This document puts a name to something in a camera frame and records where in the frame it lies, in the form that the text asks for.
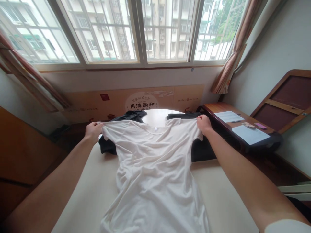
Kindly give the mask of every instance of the forearm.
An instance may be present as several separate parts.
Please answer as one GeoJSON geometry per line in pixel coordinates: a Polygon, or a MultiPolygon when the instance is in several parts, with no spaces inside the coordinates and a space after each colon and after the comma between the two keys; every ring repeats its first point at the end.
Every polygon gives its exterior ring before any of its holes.
{"type": "Polygon", "coordinates": [[[220,135],[212,129],[203,134],[260,232],[264,232],[268,224],[281,219],[294,219],[309,224],[279,189],[220,135]]]}
{"type": "Polygon", "coordinates": [[[10,232],[51,232],[73,193],[93,141],[84,138],[66,159],[13,211],[10,232]]]}

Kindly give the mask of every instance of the window glass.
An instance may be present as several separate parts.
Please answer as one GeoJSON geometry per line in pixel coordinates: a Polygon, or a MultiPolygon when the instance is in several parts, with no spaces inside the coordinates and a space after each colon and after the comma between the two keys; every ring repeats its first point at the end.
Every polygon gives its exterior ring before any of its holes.
{"type": "Polygon", "coordinates": [[[194,60],[225,60],[246,0],[205,0],[194,60]]]}
{"type": "Polygon", "coordinates": [[[30,63],[79,62],[46,0],[0,1],[0,28],[30,63]]]}
{"type": "Polygon", "coordinates": [[[148,62],[186,61],[194,0],[142,0],[142,9],[148,62]]]}
{"type": "Polygon", "coordinates": [[[61,2],[89,63],[137,61],[127,0],[61,2]],[[91,49],[89,40],[96,50],[91,49]]]}

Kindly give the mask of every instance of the white wall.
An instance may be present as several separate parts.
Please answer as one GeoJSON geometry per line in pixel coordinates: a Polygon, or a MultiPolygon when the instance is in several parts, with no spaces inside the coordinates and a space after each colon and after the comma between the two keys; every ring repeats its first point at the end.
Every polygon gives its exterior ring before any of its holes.
{"type": "MultiPolygon", "coordinates": [[[[254,53],[231,82],[224,101],[251,114],[278,81],[292,69],[311,70],[310,0],[288,1],[254,53]]],[[[284,134],[278,154],[311,176],[311,120],[284,134]]]]}
{"type": "Polygon", "coordinates": [[[0,106],[47,135],[67,123],[60,113],[47,113],[14,76],[1,69],[0,106]]]}
{"type": "Polygon", "coordinates": [[[57,72],[42,74],[57,90],[87,92],[131,88],[206,84],[202,103],[217,102],[210,89],[221,67],[157,69],[131,71],[57,72]]]}

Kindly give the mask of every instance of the white paper sheet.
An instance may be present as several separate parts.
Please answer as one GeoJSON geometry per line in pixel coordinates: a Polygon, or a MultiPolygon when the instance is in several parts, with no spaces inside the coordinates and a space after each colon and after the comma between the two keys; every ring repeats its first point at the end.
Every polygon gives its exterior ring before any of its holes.
{"type": "Polygon", "coordinates": [[[235,114],[232,111],[215,113],[215,115],[218,116],[225,123],[232,122],[232,121],[238,121],[238,120],[244,120],[244,118],[240,117],[238,114],[235,114]]]}
{"type": "Polygon", "coordinates": [[[262,141],[270,136],[259,129],[250,129],[244,125],[232,128],[232,131],[240,136],[249,145],[253,145],[256,142],[262,141]]]}

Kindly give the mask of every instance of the wooden cabinet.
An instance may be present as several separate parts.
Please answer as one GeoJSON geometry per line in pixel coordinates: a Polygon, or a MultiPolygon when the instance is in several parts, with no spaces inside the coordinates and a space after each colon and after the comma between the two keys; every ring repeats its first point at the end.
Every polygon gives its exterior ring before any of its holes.
{"type": "Polygon", "coordinates": [[[1,217],[5,218],[36,185],[45,171],[66,152],[0,107],[1,217]]]}

